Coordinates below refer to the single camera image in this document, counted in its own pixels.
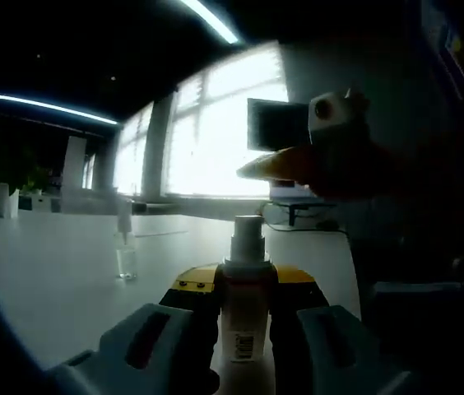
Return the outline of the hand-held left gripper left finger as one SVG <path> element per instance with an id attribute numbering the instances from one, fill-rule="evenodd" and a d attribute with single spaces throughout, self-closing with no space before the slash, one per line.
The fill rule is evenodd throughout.
<path id="1" fill-rule="evenodd" d="M 204 265 L 181 273 L 159 303 L 144 304 L 105 332 L 97 351 L 50 369 L 51 384 L 60 394 L 209 394 L 217 272 Z"/>

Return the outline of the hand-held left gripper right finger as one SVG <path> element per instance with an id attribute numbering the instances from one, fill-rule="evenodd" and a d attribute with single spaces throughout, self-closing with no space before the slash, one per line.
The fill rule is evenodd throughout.
<path id="1" fill-rule="evenodd" d="M 278 394 L 411 394 L 413 373 L 314 278 L 278 266 L 271 284 L 271 344 Z"/>

